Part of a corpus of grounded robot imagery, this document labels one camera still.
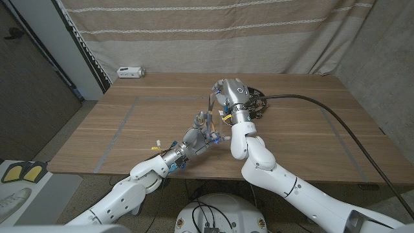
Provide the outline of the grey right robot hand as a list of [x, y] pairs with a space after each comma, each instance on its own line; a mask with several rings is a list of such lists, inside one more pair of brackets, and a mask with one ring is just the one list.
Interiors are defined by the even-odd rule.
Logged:
[[232, 124], [250, 121], [250, 114], [245, 104], [249, 101], [248, 88], [238, 78], [217, 81], [212, 91], [221, 106], [226, 106], [231, 114]]

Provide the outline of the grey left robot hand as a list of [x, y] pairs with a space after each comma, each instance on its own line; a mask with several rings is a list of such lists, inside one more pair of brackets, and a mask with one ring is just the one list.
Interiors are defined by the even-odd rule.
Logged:
[[169, 172], [173, 172], [177, 168], [183, 169], [187, 160], [204, 153], [210, 146], [230, 139], [215, 129], [210, 111], [201, 111], [194, 116], [193, 125], [185, 132], [182, 142], [165, 152], [162, 158]]

